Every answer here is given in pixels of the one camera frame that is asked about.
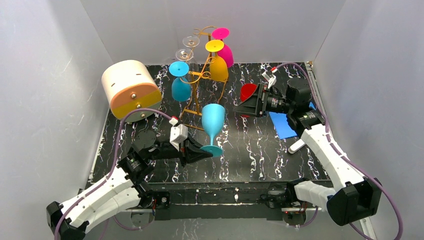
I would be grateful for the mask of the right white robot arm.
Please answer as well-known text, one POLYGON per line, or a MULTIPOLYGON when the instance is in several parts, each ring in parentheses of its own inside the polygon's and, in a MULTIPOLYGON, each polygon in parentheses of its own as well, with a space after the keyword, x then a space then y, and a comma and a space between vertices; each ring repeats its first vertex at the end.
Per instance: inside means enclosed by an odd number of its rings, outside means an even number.
POLYGON ((339 226, 375 215, 382 191, 375 179, 355 170, 334 150, 323 116, 310 107, 312 98, 307 80, 291 79, 285 94, 259 84, 250 97, 234 107, 235 113, 250 117, 261 117, 265 112, 285 114, 290 128, 313 151, 332 182, 332 187, 325 187, 301 177, 288 182, 284 193, 263 194, 260 200, 268 201, 270 208, 308 202, 327 211, 339 226))

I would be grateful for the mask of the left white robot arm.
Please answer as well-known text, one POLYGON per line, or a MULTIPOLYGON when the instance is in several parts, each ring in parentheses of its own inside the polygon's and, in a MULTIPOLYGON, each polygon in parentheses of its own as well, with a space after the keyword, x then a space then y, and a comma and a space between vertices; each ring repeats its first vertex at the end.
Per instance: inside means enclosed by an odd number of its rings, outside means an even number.
POLYGON ((169 192, 153 190, 145 180, 154 170, 153 161, 179 159, 185 166, 210 157, 213 151, 190 135, 175 147, 152 130, 141 131, 111 175, 72 199, 50 203, 47 224, 57 240, 82 240, 93 227, 127 209, 167 209, 169 192))

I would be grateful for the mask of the red wine glass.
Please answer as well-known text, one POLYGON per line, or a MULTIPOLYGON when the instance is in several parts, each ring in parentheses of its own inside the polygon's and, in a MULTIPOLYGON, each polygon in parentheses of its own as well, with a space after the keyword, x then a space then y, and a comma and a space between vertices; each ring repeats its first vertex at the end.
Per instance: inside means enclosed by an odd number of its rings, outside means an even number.
POLYGON ((245 102, 245 100, 252 95, 252 93, 255 91, 257 85, 253 83, 246 83, 244 84, 240 89, 240 100, 241 102, 245 102))

